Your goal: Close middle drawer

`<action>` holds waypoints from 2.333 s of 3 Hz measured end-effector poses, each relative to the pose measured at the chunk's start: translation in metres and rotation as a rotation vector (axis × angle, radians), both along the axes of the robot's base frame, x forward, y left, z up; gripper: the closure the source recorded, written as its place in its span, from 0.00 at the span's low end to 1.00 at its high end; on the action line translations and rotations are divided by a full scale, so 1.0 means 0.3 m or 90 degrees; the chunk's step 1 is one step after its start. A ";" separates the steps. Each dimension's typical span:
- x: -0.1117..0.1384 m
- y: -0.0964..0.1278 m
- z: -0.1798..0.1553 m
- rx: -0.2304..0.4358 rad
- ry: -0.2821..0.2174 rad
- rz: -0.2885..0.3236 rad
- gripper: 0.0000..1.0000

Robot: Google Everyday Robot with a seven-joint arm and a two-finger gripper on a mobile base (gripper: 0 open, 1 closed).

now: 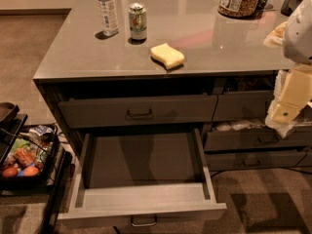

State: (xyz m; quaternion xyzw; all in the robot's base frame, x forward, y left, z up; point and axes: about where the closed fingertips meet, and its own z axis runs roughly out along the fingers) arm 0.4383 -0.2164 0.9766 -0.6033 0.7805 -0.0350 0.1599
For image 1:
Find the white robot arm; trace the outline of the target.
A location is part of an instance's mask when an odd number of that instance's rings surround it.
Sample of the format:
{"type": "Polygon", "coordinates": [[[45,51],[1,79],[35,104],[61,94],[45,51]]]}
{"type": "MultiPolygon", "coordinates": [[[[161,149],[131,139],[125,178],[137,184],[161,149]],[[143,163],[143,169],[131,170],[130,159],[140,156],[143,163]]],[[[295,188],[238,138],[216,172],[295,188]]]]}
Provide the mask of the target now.
{"type": "Polygon", "coordinates": [[[312,99],[312,0],[302,0],[287,21],[284,56],[295,62],[284,83],[272,120],[289,124],[312,99]]]}

